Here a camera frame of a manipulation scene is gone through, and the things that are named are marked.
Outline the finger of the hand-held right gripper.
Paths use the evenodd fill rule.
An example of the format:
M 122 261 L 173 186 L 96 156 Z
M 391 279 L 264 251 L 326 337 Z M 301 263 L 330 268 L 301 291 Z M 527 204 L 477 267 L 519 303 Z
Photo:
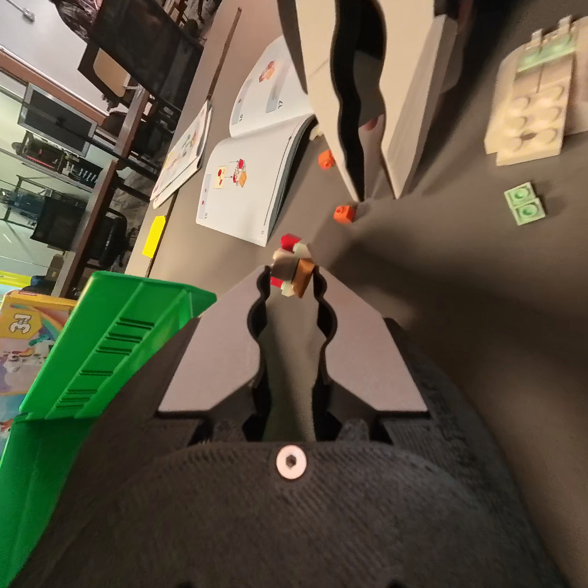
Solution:
M 459 1 L 366 1 L 360 124 L 383 119 L 382 164 L 396 198 L 422 156 L 459 35 Z
M 350 196 L 364 200 L 360 99 L 354 76 L 359 5 L 296 1 L 306 92 Z

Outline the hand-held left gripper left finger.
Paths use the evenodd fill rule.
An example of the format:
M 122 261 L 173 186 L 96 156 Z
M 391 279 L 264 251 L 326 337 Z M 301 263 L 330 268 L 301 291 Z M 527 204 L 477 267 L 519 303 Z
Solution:
M 259 342 L 268 323 L 269 295 L 270 269 L 259 266 L 202 313 L 159 413 L 269 413 Z

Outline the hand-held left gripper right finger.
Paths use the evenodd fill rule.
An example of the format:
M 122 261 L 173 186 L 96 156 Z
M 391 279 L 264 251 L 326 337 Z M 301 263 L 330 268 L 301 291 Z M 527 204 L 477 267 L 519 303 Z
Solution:
M 383 316 L 327 270 L 315 270 L 320 349 L 318 409 L 327 414 L 426 414 Z

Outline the small multicoloured lego assembly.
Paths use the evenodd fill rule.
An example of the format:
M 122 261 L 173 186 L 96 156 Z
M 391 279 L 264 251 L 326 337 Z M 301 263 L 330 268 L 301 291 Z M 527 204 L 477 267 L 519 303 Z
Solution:
M 273 253 L 270 285 L 285 297 L 303 298 L 316 264 L 310 244 L 292 233 L 281 237 L 280 248 Z

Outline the beige lego assembly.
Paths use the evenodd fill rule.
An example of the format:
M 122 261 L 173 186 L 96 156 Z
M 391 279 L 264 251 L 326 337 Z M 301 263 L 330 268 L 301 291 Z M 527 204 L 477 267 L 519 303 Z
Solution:
M 496 156 L 496 166 L 560 154 L 578 34 L 578 25 L 566 16 L 551 32 L 534 31 L 501 62 L 484 137 L 484 150 Z

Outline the open lego instruction booklet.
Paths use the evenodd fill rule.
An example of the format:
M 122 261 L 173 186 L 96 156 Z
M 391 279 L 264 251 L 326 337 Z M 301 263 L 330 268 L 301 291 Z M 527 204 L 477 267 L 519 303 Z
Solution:
M 281 35 L 245 79 L 232 107 L 229 137 L 210 154 L 196 222 L 266 246 L 300 142 L 314 118 Z

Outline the green two-stud lego plate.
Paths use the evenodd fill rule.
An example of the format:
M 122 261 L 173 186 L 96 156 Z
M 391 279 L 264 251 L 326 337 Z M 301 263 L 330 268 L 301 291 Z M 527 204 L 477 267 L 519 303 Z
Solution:
M 546 217 L 542 202 L 531 182 L 512 187 L 503 194 L 517 226 L 531 224 Z

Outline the closed lego instruction booklet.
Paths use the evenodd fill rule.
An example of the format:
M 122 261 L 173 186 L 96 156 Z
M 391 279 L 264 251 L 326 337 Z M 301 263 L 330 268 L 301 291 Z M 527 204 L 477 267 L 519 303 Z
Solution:
M 207 99 L 197 117 L 167 154 L 151 194 L 154 209 L 166 202 L 201 168 L 212 112 L 211 101 Z

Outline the yellow lego set box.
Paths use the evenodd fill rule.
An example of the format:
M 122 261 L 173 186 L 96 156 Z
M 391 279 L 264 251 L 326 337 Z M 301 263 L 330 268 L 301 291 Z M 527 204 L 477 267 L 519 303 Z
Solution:
M 1 302 L 1 453 L 26 394 L 77 302 L 24 289 Z

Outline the green plastic bin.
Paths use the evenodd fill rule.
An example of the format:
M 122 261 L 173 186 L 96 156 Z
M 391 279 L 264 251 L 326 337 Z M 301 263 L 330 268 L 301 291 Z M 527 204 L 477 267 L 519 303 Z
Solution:
M 1 587 L 38 543 L 97 418 L 168 340 L 216 301 L 216 294 L 192 285 L 91 276 L 1 454 Z

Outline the yellow sticky note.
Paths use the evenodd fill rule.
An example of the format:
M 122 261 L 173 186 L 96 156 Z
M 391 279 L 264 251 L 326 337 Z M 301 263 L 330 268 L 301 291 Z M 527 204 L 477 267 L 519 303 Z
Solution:
M 151 223 L 149 228 L 145 244 L 143 246 L 142 254 L 143 256 L 153 259 L 154 255 L 156 254 L 156 250 L 158 248 L 160 239 L 162 237 L 163 231 L 166 225 L 166 217 L 165 216 L 157 216 Z

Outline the black office chair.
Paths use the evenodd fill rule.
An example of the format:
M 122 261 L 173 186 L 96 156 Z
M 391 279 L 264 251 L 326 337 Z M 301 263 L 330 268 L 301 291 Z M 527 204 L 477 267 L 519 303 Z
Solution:
M 86 266 L 93 270 L 110 270 L 115 264 L 122 267 L 122 258 L 130 251 L 132 235 L 126 216 L 108 209 L 96 236 L 90 241 L 89 262 Z

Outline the large black monitor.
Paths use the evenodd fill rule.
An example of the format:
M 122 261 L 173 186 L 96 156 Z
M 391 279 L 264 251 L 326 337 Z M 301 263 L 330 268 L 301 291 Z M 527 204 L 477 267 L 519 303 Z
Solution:
M 122 98 L 94 70 L 102 50 L 177 123 L 203 48 L 156 1 L 103 1 L 78 71 L 107 98 Z

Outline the grey framed monitor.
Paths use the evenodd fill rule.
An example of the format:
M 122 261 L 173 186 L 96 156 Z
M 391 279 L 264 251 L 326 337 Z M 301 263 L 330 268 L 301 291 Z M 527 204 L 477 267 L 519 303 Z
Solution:
M 34 84 L 26 85 L 18 125 L 82 157 L 97 128 L 94 120 Z

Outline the brown desk frame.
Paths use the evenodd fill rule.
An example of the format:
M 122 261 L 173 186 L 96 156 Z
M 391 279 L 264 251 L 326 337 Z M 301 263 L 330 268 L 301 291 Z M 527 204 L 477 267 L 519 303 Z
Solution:
M 108 166 L 100 173 L 98 183 L 91 193 L 82 220 L 72 242 L 72 248 L 64 257 L 59 276 L 52 291 L 52 296 L 72 298 L 73 290 L 79 284 L 84 270 L 89 266 L 93 240 L 99 234 L 100 225 L 111 204 L 116 189 L 123 187 L 116 172 L 119 163 L 125 163 L 137 173 L 152 179 L 153 174 L 143 166 L 129 159 L 132 143 L 139 129 L 145 107 L 150 94 L 140 87 L 136 90 L 128 112 L 117 138 L 113 158 Z

